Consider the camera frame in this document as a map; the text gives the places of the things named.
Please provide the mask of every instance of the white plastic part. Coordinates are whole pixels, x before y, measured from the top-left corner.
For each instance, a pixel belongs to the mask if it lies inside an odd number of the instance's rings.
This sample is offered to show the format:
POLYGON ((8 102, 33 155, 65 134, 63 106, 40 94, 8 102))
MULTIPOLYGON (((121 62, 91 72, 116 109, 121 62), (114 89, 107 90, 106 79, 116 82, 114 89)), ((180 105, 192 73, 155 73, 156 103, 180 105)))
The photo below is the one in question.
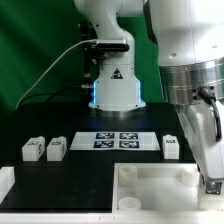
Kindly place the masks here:
POLYGON ((126 214, 111 213, 29 213, 0 214, 0 224, 223 224, 223 212, 157 212, 151 211, 143 215, 128 212, 126 214))
POLYGON ((118 209, 125 211, 141 210, 141 201, 133 197, 122 198, 118 202, 118 209))
POLYGON ((47 147, 47 161, 62 161, 67 151, 65 137, 53 138, 47 147))
POLYGON ((179 159, 180 146, 177 137, 171 135, 163 137, 163 154, 165 159, 179 159))
POLYGON ((134 186, 138 182, 138 168, 135 166, 122 166, 119 168, 119 183, 122 186, 134 186))
POLYGON ((15 183, 14 167, 3 167, 0 170, 0 204, 15 183))
POLYGON ((31 138, 22 148, 23 161, 38 161, 45 151, 45 138, 31 138))
POLYGON ((202 63, 224 56, 224 1, 149 0, 160 66, 202 63))
POLYGON ((182 173, 182 183, 189 187, 197 187, 200 173, 197 168, 184 169, 182 173))
POLYGON ((113 207, 114 214, 123 214, 118 210, 118 203, 126 197, 141 201, 141 211, 190 212, 197 211, 198 187, 186 186, 182 183, 183 170, 197 169, 196 164, 155 164, 130 163, 115 164, 113 207), (119 168, 134 166, 138 168, 138 181, 134 186, 123 186, 119 183, 119 168))

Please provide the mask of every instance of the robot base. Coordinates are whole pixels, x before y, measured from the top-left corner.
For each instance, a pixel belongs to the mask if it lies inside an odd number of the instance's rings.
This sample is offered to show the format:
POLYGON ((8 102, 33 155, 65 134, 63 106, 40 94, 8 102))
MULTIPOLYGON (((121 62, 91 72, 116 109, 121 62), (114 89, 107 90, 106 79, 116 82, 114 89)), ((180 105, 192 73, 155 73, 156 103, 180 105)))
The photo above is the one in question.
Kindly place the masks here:
POLYGON ((139 107, 134 110, 129 110, 129 111, 105 111, 105 110, 100 110, 98 108, 89 108, 90 113, 101 116, 101 117, 107 117, 107 118, 128 118, 132 117, 138 114, 143 114, 146 110, 145 107, 139 107))

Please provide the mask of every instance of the warning label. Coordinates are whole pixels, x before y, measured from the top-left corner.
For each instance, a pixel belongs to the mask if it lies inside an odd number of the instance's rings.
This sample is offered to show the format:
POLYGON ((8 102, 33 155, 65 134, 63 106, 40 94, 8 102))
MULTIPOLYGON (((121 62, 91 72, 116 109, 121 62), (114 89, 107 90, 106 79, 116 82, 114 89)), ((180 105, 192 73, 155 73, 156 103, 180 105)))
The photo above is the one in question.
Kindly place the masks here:
POLYGON ((123 79, 120 70, 117 68, 112 75, 111 79, 123 79))

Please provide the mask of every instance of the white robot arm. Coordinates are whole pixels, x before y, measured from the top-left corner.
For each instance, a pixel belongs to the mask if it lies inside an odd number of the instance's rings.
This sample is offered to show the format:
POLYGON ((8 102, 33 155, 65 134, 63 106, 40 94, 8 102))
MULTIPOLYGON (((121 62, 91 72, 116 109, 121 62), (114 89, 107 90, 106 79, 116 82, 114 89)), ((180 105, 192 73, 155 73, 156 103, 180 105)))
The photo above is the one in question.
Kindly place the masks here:
POLYGON ((144 6, 149 38, 159 47, 165 100, 177 106, 206 187, 214 192, 224 180, 224 107, 216 101, 224 98, 223 9, 222 0, 148 0, 144 6))
POLYGON ((140 82, 134 74, 134 38, 117 23, 117 16, 141 15, 143 4, 143 0, 75 0, 77 9, 96 30, 96 47, 105 49, 106 53, 94 84, 94 100, 89 104, 101 115, 124 117, 145 107, 141 100, 140 82), (112 49, 116 46, 127 46, 128 49, 119 52, 119 49, 112 49))

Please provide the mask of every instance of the black cable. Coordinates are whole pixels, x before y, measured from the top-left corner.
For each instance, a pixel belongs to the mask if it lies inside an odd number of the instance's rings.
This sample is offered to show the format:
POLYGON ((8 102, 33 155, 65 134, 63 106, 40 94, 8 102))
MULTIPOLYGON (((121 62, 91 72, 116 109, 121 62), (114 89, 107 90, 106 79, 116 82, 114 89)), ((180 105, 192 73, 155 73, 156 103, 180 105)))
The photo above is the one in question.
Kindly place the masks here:
MULTIPOLYGON (((38 97, 38 96, 52 96, 53 93, 40 93, 40 94, 33 94, 33 95, 30 95, 30 96, 27 96, 26 98, 24 98, 20 104, 18 105, 18 107, 20 107, 25 101, 29 100, 29 99, 32 99, 32 98, 35 98, 35 97, 38 97)), ((59 94, 57 96, 74 96, 74 94, 59 94)))
POLYGON ((34 98, 34 97, 38 97, 38 96, 51 96, 52 94, 50 93, 40 93, 40 94, 33 94, 33 95, 30 95, 30 96, 27 96, 25 97, 24 99, 22 99, 18 105, 18 108, 27 100, 31 99, 31 98, 34 98))
POLYGON ((216 141, 219 142, 222 140, 222 127, 221 127, 221 120, 220 120, 220 116, 219 116, 219 110, 218 110, 216 103, 213 99, 211 99, 210 102, 213 107, 215 121, 216 121, 216 129, 217 129, 216 141))
POLYGON ((64 93, 64 92, 69 91, 69 90, 72 90, 72 89, 82 89, 82 88, 81 88, 81 86, 69 86, 69 87, 66 87, 66 88, 61 89, 61 90, 55 92, 54 94, 52 94, 45 102, 49 103, 51 100, 53 100, 59 94, 64 93))
POLYGON ((219 142, 222 139, 222 127, 221 120, 219 116, 219 110, 216 106, 216 97, 207 88, 202 88, 199 90, 198 95, 209 105, 213 107, 215 122, 216 122, 216 141, 219 142))

